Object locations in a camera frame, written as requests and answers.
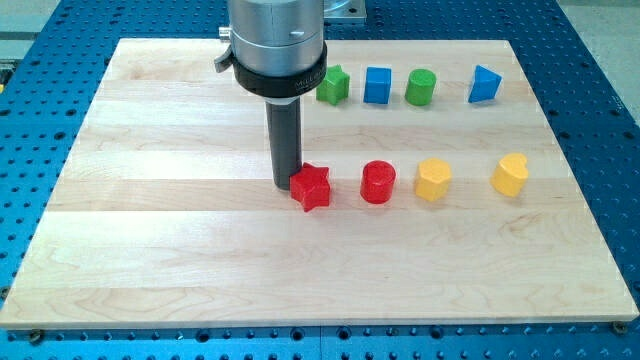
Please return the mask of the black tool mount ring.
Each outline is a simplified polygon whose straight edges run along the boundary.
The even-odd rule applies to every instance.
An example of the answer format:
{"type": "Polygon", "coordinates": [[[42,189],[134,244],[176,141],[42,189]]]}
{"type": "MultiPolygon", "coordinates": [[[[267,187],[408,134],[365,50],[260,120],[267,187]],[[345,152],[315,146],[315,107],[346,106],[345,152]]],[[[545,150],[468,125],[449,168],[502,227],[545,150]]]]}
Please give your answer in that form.
{"type": "Polygon", "coordinates": [[[242,65],[233,57],[232,66],[236,81],[245,90],[266,98],[291,98],[301,96],[319,86],[327,71],[327,45],[319,59],[305,71],[283,77],[261,75],[242,65]]]}

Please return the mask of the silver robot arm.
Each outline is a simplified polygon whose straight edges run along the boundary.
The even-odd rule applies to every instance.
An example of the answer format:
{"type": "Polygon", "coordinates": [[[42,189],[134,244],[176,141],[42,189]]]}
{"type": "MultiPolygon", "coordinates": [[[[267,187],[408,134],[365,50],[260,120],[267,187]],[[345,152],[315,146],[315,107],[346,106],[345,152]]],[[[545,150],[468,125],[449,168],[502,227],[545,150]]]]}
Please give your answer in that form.
{"type": "Polygon", "coordinates": [[[237,83],[265,101],[273,180],[288,190],[302,168],[300,97],[327,70],[324,3],[317,0],[229,0],[229,46],[214,60],[232,68],[237,83]]]}

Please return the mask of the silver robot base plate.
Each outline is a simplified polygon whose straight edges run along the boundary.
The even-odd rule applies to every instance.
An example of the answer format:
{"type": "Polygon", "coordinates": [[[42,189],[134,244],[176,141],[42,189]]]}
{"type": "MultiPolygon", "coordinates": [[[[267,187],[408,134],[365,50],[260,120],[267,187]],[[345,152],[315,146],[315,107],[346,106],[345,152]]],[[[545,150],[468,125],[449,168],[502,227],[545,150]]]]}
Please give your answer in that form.
{"type": "Polygon", "coordinates": [[[365,0],[324,0],[326,24],[364,24],[366,19],[365,0]]]}

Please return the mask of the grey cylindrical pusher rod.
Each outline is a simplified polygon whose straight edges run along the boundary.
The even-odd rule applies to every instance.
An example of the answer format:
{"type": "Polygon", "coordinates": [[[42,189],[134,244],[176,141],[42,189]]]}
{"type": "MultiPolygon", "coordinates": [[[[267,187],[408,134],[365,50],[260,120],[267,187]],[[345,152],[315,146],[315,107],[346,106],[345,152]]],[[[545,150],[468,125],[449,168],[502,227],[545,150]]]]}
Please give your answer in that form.
{"type": "Polygon", "coordinates": [[[290,178],[302,168],[300,99],[286,105],[266,103],[272,173],[281,190],[290,189],[290,178]]]}

